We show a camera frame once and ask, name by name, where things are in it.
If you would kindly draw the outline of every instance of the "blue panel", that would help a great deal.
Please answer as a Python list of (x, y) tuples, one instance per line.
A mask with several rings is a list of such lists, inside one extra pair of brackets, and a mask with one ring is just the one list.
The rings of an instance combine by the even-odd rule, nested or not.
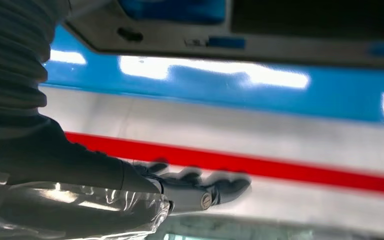
[(245, 39), (227, 36), (210, 36), (208, 38), (207, 46), (218, 48), (244, 49)]
[(48, 85), (312, 117), (384, 123), (384, 71), (99, 55), (62, 28)]
[(157, 19), (194, 24), (219, 24), (225, 20), (226, 0), (118, 0), (136, 20)]

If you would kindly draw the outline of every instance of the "robotic hand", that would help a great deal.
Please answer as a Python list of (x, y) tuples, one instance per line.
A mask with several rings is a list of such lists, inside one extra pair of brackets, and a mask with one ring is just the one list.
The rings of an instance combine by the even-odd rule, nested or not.
[(161, 193), (173, 205), (172, 213), (204, 211), (211, 206), (231, 202), (239, 198), (251, 184), (247, 177), (231, 179), (221, 172), (213, 173), (204, 181), (201, 171), (196, 168), (161, 174), (168, 167), (163, 162), (133, 166), (139, 174), (160, 185)]

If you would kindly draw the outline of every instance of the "white panel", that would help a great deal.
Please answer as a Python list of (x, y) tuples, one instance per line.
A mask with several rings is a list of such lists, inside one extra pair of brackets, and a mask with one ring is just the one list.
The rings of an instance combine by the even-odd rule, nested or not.
[[(170, 172), (182, 167), (171, 166)], [(211, 174), (203, 171), (204, 178)], [(384, 194), (252, 178), (252, 189), (235, 202), (203, 214), (322, 225), (384, 234)]]
[(135, 99), (130, 139), (384, 172), (384, 127)]
[[(384, 172), (382, 126), (42, 90), (49, 105), (41, 112), (66, 131)], [(253, 177), (252, 191), (241, 200), (206, 214), (384, 233), (384, 194)]]
[(132, 99), (51, 87), (41, 87), (48, 104), (40, 113), (68, 132), (117, 137), (125, 124)]

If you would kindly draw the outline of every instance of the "gray sleeve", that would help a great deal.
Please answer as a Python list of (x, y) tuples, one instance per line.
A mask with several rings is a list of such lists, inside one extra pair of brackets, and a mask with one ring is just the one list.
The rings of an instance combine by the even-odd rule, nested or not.
[(46, 105), (38, 90), (48, 78), (42, 63), (69, 9), (68, 0), (0, 0), (0, 111), (17, 115)]

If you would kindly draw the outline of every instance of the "train car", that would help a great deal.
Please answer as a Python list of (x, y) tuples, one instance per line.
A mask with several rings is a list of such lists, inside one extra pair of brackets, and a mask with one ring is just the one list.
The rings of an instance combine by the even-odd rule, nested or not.
[(241, 199), (200, 215), (384, 237), (384, 70), (101, 55), (63, 28), (45, 67), (41, 113), (72, 140), (251, 176)]

